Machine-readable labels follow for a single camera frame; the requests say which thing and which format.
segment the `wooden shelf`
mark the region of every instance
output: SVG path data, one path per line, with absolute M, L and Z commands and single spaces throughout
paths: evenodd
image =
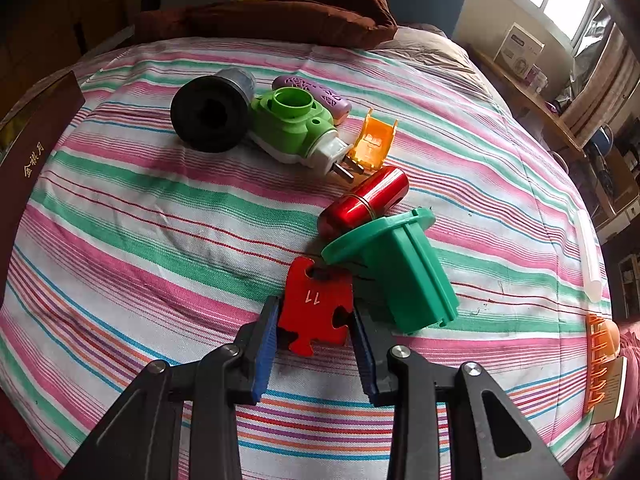
M 631 283 L 624 283 L 622 286 L 627 318 L 629 315 L 635 316 L 640 312 L 640 265 L 637 254 L 630 254 L 618 263 L 618 272 L 623 282 L 625 272 L 629 271 L 633 273 L 634 280 Z
M 575 140 L 574 134 L 564 121 L 549 110 L 545 100 L 539 94 L 530 92 L 516 76 L 499 66 L 487 54 L 476 50 L 473 46 L 467 47 L 472 60 L 477 61 L 495 75 L 501 83 L 508 89 L 508 95 L 503 95 L 505 101 L 513 110 L 526 108 L 536 113 L 545 123 L 545 126 L 552 131 L 562 142 L 567 145 L 578 158 L 586 158 L 584 151 Z
M 600 182 L 596 184 L 595 192 L 600 202 L 600 209 L 592 219 L 596 229 L 601 229 L 620 213 L 626 211 L 640 195 L 638 183 L 629 171 L 622 154 L 615 146 L 604 159 L 607 162 L 616 195 L 613 199 L 610 199 L 604 193 Z

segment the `red blanket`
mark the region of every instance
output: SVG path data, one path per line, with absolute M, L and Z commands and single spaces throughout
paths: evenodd
M 620 355 L 628 359 L 625 392 L 620 416 L 616 420 L 596 424 L 582 448 L 578 464 L 578 480 L 607 475 L 634 436 L 640 421 L 640 340 L 632 332 L 620 336 Z
M 20 413 L 0 390 L 0 433 L 4 433 L 20 449 L 31 464 L 36 480 L 55 480 L 62 468 L 40 447 Z

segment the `white plastic rod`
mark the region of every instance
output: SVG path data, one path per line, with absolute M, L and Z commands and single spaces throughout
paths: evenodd
M 578 235 L 578 247 L 580 247 L 584 291 L 593 303 L 598 303 L 602 299 L 600 262 L 591 231 L 591 219 L 584 209 L 580 209 L 575 215 L 575 231 Z

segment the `brown book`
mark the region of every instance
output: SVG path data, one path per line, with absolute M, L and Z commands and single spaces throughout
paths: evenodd
M 622 395 L 625 391 L 626 357 L 621 355 L 601 366 L 607 369 L 603 377 L 607 384 L 602 389 L 604 398 L 593 409 L 592 424 L 618 418 L 622 406 Z
M 44 89 L 0 130 L 17 136 L 0 162 L 0 306 L 20 218 L 49 153 L 84 104 L 73 72 Z M 12 135 L 5 131 L 12 129 Z

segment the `metal screw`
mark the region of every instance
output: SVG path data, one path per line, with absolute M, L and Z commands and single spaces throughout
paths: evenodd
M 340 164 L 338 164 L 337 162 L 334 162 L 331 165 L 331 170 L 334 173 L 337 173 L 338 176 L 340 176 L 341 178 L 343 178 L 344 180 L 346 180 L 349 184 L 351 182 L 353 182 L 353 175 L 351 173 L 349 173 L 347 170 L 345 170 Z
M 477 377 L 482 373 L 482 367 L 478 363 L 470 362 L 465 363 L 465 372 L 472 377 Z
M 229 355 L 231 355 L 231 357 L 236 356 L 240 353 L 240 349 L 236 345 L 233 345 L 231 343 L 222 345 L 222 348 L 229 352 Z
M 409 355 L 411 355 L 411 350 L 409 350 L 406 346 L 396 345 L 392 347 L 391 355 L 399 359 L 404 359 L 405 357 L 409 357 Z
M 357 174 L 364 174 L 364 168 L 354 160 L 351 160 L 348 156 L 346 156 L 342 161 L 345 162 L 347 166 L 349 166 Z
M 149 370 L 153 375 L 161 374 L 166 370 L 166 363 L 162 361 L 162 359 L 156 359 L 155 361 L 151 361 L 146 369 Z

